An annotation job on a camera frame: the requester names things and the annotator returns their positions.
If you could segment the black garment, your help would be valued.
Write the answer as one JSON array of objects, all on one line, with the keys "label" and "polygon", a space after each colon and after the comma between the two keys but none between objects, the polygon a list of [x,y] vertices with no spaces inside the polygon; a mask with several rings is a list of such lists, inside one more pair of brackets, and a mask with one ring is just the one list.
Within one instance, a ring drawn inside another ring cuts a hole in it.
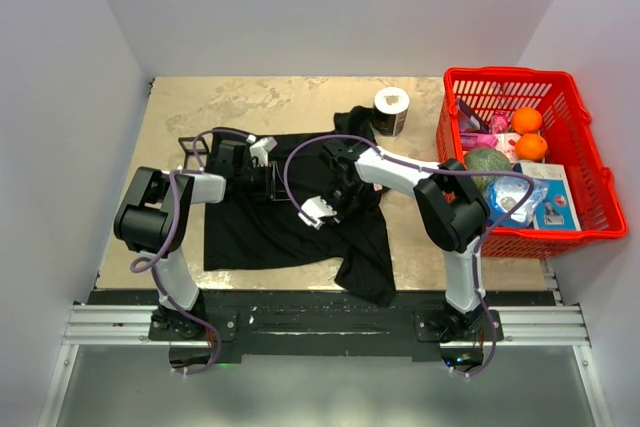
[{"label": "black garment", "polygon": [[[375,141],[372,109],[355,106],[333,117],[337,134],[352,134]],[[308,139],[330,132],[264,134],[277,146],[269,154],[280,172],[290,152]],[[305,147],[291,162],[289,182],[302,203],[322,194],[331,171],[318,157],[322,143]],[[388,306],[396,294],[386,222],[380,208],[384,190],[367,186],[361,208],[354,217],[316,230],[298,217],[286,201],[258,202],[245,193],[205,207],[203,262],[205,271],[262,270],[302,266],[329,258],[341,258],[334,282],[378,306]]]}]

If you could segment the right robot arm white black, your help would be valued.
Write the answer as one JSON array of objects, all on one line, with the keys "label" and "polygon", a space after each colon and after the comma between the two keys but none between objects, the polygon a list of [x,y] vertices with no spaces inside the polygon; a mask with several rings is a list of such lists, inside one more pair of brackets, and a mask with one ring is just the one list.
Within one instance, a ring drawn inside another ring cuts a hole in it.
[{"label": "right robot arm white black", "polygon": [[475,335],[486,310],[480,240],[489,208],[463,164],[422,162],[340,140],[326,142],[320,158],[334,175],[323,197],[324,218],[355,215],[365,189],[375,184],[415,201],[428,237],[443,252],[447,278],[444,307],[425,323],[442,342]]}]

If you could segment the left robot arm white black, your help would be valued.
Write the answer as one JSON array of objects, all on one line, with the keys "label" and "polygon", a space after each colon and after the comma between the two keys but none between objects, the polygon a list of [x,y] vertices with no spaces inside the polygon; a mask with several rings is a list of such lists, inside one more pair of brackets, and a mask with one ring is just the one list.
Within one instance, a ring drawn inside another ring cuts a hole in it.
[{"label": "left robot arm white black", "polygon": [[193,143],[184,152],[199,162],[197,170],[136,170],[113,226],[115,237],[137,254],[130,270],[149,271],[156,285],[158,307],[152,324],[187,340],[215,335],[182,249],[190,208],[221,203],[235,191],[272,201],[279,175],[269,159],[277,146],[273,137],[222,140],[216,150],[204,140]]}]

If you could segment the toilet paper roll dark wrapper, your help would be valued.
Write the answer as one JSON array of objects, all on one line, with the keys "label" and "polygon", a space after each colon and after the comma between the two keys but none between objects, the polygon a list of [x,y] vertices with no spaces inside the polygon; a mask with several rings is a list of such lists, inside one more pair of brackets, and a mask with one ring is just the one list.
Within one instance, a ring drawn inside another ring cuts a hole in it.
[{"label": "toilet paper roll dark wrapper", "polygon": [[410,98],[399,87],[385,87],[374,96],[374,128],[383,136],[397,136],[404,128],[410,106]]}]

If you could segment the purple box in basket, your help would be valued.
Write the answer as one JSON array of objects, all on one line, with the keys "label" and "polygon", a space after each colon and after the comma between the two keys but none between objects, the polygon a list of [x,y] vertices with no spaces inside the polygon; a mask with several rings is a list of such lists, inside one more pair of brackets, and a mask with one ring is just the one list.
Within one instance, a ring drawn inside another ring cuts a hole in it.
[{"label": "purple box in basket", "polygon": [[490,127],[478,114],[461,98],[456,101],[458,108],[458,125],[461,133],[489,134]]}]

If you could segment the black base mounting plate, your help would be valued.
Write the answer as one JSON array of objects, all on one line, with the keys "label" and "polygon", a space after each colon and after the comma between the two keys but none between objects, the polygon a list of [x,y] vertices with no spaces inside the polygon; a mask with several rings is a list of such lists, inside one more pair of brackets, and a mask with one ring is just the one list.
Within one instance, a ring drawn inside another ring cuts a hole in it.
[{"label": "black base mounting plate", "polygon": [[174,366],[205,362],[219,341],[222,363],[246,355],[371,356],[468,367],[504,338],[492,310],[475,335],[440,341],[425,323],[444,307],[439,291],[399,292],[386,307],[338,291],[206,291],[203,299],[206,320],[217,330],[213,337],[184,339],[155,327],[151,315],[149,338],[171,343]]}]

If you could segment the green melon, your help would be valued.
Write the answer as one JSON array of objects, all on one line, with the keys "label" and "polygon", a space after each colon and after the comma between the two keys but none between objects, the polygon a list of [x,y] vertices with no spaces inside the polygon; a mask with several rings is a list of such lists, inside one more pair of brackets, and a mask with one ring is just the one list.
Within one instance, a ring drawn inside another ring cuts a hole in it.
[{"label": "green melon", "polygon": [[499,176],[489,175],[489,172],[506,172],[512,170],[512,163],[502,152],[482,147],[468,151],[464,155],[464,164],[468,171],[482,172],[482,175],[474,175],[472,180],[479,191],[484,194],[489,185]]}]

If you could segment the pink snack packet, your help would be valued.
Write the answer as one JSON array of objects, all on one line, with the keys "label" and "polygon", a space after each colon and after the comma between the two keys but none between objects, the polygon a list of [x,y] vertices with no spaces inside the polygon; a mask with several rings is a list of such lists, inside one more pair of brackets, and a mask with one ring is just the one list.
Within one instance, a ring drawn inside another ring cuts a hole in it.
[{"label": "pink snack packet", "polygon": [[460,138],[465,152],[476,148],[491,148],[507,157],[514,157],[520,135],[512,130],[509,116],[497,112],[487,123],[476,118],[464,120],[460,127]]}]

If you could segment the lower orange fruit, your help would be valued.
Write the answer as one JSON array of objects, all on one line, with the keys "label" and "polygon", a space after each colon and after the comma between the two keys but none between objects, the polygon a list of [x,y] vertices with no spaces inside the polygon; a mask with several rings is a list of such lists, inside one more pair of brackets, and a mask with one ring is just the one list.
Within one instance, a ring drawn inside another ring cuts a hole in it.
[{"label": "lower orange fruit", "polygon": [[519,160],[540,162],[546,156],[548,144],[541,135],[527,133],[519,138],[514,150]]}]

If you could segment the orange fruit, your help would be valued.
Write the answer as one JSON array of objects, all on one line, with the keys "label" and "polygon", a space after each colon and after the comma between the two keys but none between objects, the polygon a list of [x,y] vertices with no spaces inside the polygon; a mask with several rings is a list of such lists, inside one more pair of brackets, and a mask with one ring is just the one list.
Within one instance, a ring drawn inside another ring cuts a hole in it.
[{"label": "orange fruit", "polygon": [[546,156],[548,144],[541,135],[527,133],[519,138],[514,150],[519,160],[540,162]]},{"label": "orange fruit", "polygon": [[517,109],[511,117],[511,128],[520,135],[538,133],[542,128],[542,124],[541,113],[528,106]]}]

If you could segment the upper orange fruit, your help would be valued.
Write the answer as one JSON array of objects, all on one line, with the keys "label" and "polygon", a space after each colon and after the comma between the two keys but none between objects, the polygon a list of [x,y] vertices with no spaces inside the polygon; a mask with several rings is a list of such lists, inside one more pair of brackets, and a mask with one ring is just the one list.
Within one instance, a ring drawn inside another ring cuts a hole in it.
[{"label": "upper orange fruit", "polygon": [[517,109],[511,117],[511,128],[520,135],[538,133],[542,128],[542,124],[541,113],[528,106]]}]

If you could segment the white blue booklet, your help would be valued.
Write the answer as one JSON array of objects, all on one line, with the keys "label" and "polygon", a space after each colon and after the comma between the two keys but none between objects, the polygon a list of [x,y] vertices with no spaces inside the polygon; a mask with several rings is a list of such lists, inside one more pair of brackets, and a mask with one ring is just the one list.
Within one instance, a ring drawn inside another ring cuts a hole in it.
[{"label": "white blue booklet", "polygon": [[535,210],[532,221],[534,229],[581,230],[566,171],[562,165],[522,161],[516,164],[515,170],[547,186],[547,192]]}]

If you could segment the red plastic basket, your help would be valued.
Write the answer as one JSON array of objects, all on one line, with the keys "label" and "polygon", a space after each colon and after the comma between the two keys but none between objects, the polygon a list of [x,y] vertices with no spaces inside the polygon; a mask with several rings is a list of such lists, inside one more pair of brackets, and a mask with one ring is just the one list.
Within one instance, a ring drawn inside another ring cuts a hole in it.
[{"label": "red plastic basket", "polygon": [[484,242],[483,255],[545,259],[627,235],[614,175],[601,160],[591,114],[569,73],[516,66],[451,67],[443,75],[443,85],[435,134],[440,161],[464,155],[458,101],[484,121],[496,111],[513,113],[523,106],[533,107],[542,115],[546,158],[564,167],[580,223],[577,231],[498,227]]}]

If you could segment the aluminium rail frame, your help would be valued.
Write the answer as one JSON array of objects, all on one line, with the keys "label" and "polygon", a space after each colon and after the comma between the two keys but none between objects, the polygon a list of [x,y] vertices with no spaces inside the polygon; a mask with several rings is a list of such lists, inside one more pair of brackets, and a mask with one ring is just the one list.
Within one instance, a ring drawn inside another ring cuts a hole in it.
[{"label": "aluminium rail frame", "polygon": [[[583,311],[564,303],[556,276],[542,268],[540,290],[489,292],[499,347],[561,349],[577,375],[588,412],[597,426],[613,423],[604,389],[593,364],[591,339]],[[439,358],[470,345],[469,338],[442,344],[428,322],[444,305],[441,291],[405,290],[385,308],[336,290],[216,289],[204,294],[207,312],[223,337],[221,359],[245,355],[304,355]],[[165,347],[171,360],[207,355],[203,340],[185,340],[151,321],[157,295],[150,288],[95,288],[76,302],[63,333],[41,426],[58,424],[80,349],[91,347]]]}]

